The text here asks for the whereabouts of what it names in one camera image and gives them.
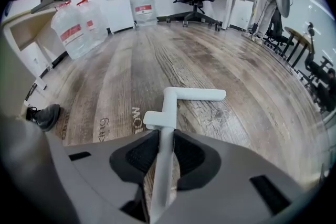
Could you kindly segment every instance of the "white l-shaped pipe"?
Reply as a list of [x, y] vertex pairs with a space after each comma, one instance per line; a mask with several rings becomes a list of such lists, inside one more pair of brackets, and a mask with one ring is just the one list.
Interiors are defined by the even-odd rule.
[[151, 223], [155, 223], [169, 203], [173, 169], [173, 133], [176, 129], [177, 100], [221, 101], [224, 90], [168, 87], [164, 89], [162, 112], [147, 111], [143, 119], [149, 130], [161, 130], [151, 202]]

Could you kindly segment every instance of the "round table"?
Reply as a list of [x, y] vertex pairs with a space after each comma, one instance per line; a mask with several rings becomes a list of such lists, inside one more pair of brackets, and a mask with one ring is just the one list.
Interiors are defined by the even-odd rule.
[[297, 40], [297, 43], [296, 43], [296, 45], [295, 45], [293, 51], [291, 52], [290, 56], [287, 58], [286, 62], [289, 62], [289, 61], [290, 61], [290, 59], [293, 57], [294, 53], [295, 53], [296, 50], [298, 49], [298, 46], [299, 46], [300, 44], [303, 45], [303, 49], [301, 50], [299, 56], [296, 58], [296, 60], [294, 61], [294, 63], [291, 65], [292, 68], [294, 68], [294, 67], [296, 66], [296, 64], [298, 63], [298, 61], [301, 59], [301, 57], [302, 57], [304, 51], [307, 49], [307, 47], [308, 47], [309, 51], [311, 51], [311, 44], [310, 44], [310, 42], [309, 42], [308, 40], [306, 40], [306, 38], [305, 38], [302, 34], [300, 34], [299, 32], [295, 31], [294, 29], [292, 29], [292, 28], [286, 26], [286, 27], [285, 27], [285, 30], [286, 30], [287, 33], [290, 34], [290, 37], [289, 37], [289, 39], [288, 39], [287, 46], [285, 47], [284, 52], [282, 53], [281, 56], [284, 56], [284, 55], [285, 55], [285, 53], [286, 53], [286, 51], [287, 51], [287, 49], [288, 49], [288, 47], [289, 47], [289, 43], [290, 43], [293, 39]]

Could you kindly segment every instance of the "wooden floor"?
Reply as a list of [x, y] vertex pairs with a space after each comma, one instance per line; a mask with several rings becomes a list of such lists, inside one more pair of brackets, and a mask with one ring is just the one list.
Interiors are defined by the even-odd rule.
[[161, 23], [127, 30], [83, 58], [67, 57], [43, 79], [47, 89], [28, 101], [64, 108], [51, 132], [65, 146], [145, 130], [144, 114], [161, 111], [166, 87], [210, 88], [224, 89], [225, 100], [179, 101], [179, 129], [250, 148], [304, 187], [326, 161], [327, 134], [304, 87], [233, 29]]

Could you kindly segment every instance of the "white pants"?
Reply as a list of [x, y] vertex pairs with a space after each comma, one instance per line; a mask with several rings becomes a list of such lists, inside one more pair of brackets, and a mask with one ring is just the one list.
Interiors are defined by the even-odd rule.
[[251, 30], [253, 25], [257, 24], [256, 34], [264, 37], [276, 7], [276, 0], [254, 0], [247, 30]]

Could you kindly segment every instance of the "black slot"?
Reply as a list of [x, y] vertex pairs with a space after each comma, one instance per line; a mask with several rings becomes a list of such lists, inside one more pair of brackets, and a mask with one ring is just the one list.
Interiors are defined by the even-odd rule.
[[290, 205], [289, 200], [266, 176], [252, 177], [250, 181], [273, 215], [276, 215]]
[[91, 156], [90, 153], [88, 153], [87, 151], [83, 151], [83, 152], [71, 154], [71, 155], [69, 155], [69, 158], [73, 162], [73, 161], [76, 161], [78, 159], [83, 159], [83, 158], [86, 158], [86, 157], [89, 157], [89, 156]]

